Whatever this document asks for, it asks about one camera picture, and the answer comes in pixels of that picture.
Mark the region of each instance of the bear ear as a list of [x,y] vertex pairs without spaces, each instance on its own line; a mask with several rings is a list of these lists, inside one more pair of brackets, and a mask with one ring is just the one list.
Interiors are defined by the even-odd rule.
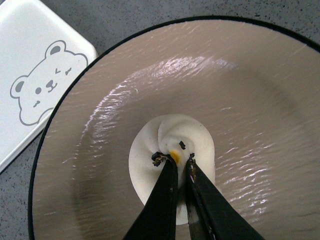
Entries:
[[11,86],[11,90],[10,90],[10,94],[12,98],[19,98],[20,97],[20,93],[22,91],[22,87],[25,84],[24,78],[26,78],[25,76],[23,77],[19,77],[17,80],[14,81],[14,83]]
[[45,58],[49,57],[50,55],[63,52],[66,50],[66,43],[65,41],[59,40],[52,43],[45,51]]

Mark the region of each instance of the tweezers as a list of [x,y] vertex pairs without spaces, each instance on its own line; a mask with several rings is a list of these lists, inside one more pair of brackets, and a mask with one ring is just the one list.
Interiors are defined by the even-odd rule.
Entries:
[[[190,158],[186,162],[186,206],[192,240],[264,240]],[[178,171],[167,155],[161,174],[124,240],[176,239]]]

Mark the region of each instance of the bear eye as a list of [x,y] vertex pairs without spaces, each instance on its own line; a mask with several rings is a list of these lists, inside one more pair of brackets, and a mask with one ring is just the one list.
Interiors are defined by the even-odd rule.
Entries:
[[35,90],[35,94],[40,94],[41,93],[41,87],[38,87],[36,90]]
[[71,71],[71,67],[67,70],[67,71],[65,71],[65,75],[67,76],[68,75],[68,73]]

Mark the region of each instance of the yellow spot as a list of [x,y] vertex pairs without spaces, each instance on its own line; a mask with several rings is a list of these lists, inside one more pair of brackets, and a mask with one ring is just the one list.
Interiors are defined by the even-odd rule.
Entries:
[[181,160],[181,156],[179,155],[179,153],[177,151],[171,151],[170,152],[171,157],[173,158],[173,160],[175,161],[176,164],[180,163]]

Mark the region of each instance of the bear nose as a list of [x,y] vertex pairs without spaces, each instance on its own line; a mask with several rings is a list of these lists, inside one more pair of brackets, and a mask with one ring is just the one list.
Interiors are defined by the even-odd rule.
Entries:
[[47,88],[52,88],[52,85],[54,84],[54,81],[53,80],[50,80],[45,86]]

